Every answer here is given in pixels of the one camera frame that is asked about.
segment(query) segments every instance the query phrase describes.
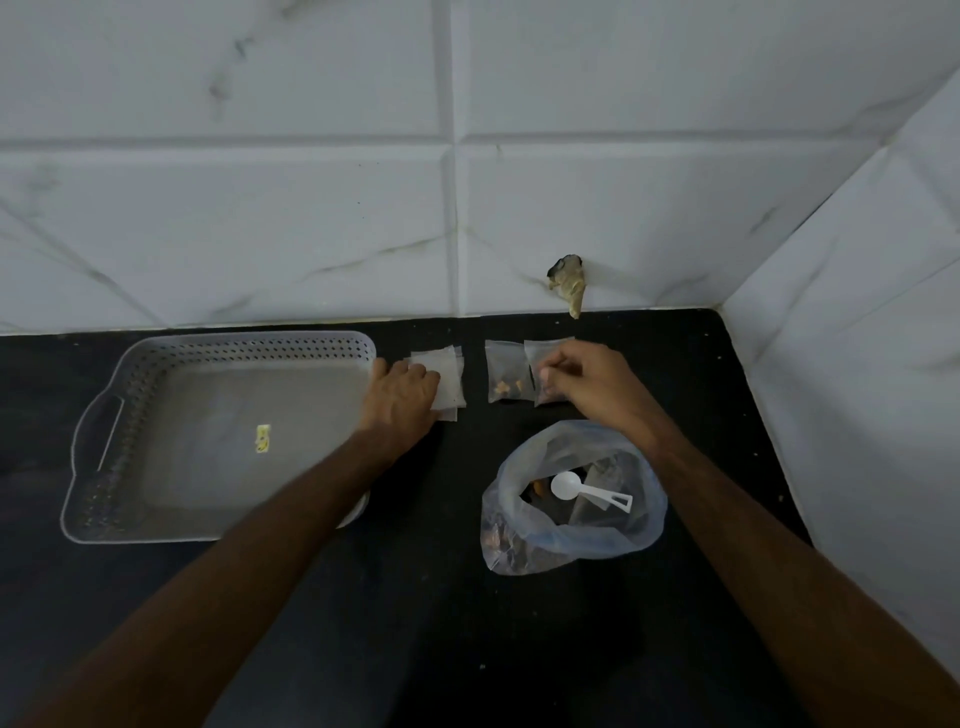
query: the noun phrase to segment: perforated tray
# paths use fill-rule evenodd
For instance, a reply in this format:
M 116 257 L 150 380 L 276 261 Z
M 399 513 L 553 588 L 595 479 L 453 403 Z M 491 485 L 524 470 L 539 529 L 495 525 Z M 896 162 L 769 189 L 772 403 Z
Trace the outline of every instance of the perforated tray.
M 356 331 L 134 344 L 74 431 L 63 533 L 79 543 L 220 538 L 347 439 L 375 357 Z

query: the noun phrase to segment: kitchen counter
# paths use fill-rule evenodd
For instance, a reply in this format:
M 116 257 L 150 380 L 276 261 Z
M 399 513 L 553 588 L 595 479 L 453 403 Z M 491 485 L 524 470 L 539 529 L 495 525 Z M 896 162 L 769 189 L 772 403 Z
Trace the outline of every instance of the kitchen counter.
M 318 556 L 207 725 L 806 725 L 750 623 L 671 510 L 619 559 L 489 572 L 480 496 L 568 403 L 487 404 L 485 339 L 619 349 L 687 436 L 801 538 L 803 523 L 711 310 L 420 319 L 344 326 L 395 360 L 464 349 L 468 406 L 373 486 Z M 73 428 L 127 347 L 164 331 L 0 338 L 0 722 L 206 544 L 78 546 L 60 533 Z

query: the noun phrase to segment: sticker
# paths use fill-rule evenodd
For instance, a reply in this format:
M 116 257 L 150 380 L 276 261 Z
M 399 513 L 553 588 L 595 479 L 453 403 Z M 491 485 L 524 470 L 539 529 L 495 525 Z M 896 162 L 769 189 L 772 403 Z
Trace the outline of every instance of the sticker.
M 270 426 L 269 425 L 257 425 L 256 426 L 256 451 L 257 452 L 266 452 L 270 449 Z

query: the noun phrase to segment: hand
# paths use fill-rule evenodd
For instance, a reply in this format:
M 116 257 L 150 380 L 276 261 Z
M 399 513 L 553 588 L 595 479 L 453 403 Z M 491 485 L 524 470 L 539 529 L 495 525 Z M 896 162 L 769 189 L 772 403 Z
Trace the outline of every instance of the hand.
M 662 435 L 680 434 L 623 354 L 603 344 L 564 341 L 540 362 L 539 374 L 547 394 L 563 394 L 591 420 L 619 430 L 645 452 Z
M 412 448 L 437 422 L 439 412 L 430 409 L 437 396 L 440 375 L 422 364 L 407 366 L 398 361 L 387 372 L 387 362 L 376 359 L 370 386 L 363 400 L 358 434 L 370 434 L 393 463 Z

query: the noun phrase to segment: white marble tile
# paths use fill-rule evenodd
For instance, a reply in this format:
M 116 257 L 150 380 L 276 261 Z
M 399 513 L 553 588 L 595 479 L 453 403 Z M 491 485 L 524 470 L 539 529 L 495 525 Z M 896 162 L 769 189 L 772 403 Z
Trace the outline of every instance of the white marble tile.
M 895 146 L 960 231 L 960 72 L 910 119 Z
M 443 315 L 443 153 L 5 155 L 0 200 L 171 325 Z
M 957 310 L 960 263 L 749 379 L 817 547 L 960 676 Z
M 749 371 L 771 346 L 849 326 L 960 258 L 960 235 L 896 147 L 868 163 L 723 304 Z
M 716 305 L 870 154 L 870 142 L 467 147 L 458 194 L 468 313 L 563 310 L 547 269 L 576 253 L 585 310 Z
M 430 0 L 11 0 L 0 138 L 436 134 L 433 24 Z
M 477 0 L 471 133 L 892 131 L 960 64 L 960 5 Z
M 0 331 L 144 328 L 158 323 L 113 281 L 0 210 Z

